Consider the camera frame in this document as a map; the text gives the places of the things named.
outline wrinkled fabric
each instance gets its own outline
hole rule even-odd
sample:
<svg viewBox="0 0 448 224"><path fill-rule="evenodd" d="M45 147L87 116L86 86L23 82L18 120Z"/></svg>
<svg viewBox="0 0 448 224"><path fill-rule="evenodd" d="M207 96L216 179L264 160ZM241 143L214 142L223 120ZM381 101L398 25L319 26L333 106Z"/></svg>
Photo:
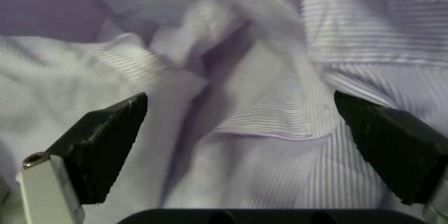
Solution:
<svg viewBox="0 0 448 224"><path fill-rule="evenodd" d="M84 114L146 92L146 118L107 201L84 210L86 223L116 223L158 206L177 132L203 78L171 66L132 34L100 44L2 36L0 51L8 63L0 66L0 168L10 184L25 157L46 150Z"/></svg>

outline screw hole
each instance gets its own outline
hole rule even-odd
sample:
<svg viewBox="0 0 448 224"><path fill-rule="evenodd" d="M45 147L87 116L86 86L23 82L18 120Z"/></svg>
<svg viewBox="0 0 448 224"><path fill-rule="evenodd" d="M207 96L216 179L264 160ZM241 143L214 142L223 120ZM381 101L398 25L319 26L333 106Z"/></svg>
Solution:
<svg viewBox="0 0 448 224"><path fill-rule="evenodd" d="M226 211L219 211L213 214L209 221L209 224L235 224L235 219L232 214Z"/></svg>

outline cloth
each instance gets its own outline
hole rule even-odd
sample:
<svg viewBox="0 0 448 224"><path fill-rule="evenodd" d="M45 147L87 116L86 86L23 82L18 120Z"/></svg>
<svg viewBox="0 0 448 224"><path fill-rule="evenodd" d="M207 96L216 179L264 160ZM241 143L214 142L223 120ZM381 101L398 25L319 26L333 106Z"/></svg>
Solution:
<svg viewBox="0 0 448 224"><path fill-rule="evenodd" d="M107 201L84 206L86 223L116 223L158 205L177 132L203 78L171 66L132 34L100 44L2 36L0 51L8 62L0 67L0 168L11 184L25 157L46 150L84 114L146 92L136 142Z"/></svg>

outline purple fabric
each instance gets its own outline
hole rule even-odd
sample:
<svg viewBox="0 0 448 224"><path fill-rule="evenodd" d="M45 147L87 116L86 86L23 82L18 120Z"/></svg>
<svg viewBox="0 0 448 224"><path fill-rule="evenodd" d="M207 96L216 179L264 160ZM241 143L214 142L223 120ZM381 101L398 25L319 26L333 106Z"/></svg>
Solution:
<svg viewBox="0 0 448 224"><path fill-rule="evenodd" d="M0 0L0 34L91 42L105 16L96 0Z"/></svg>

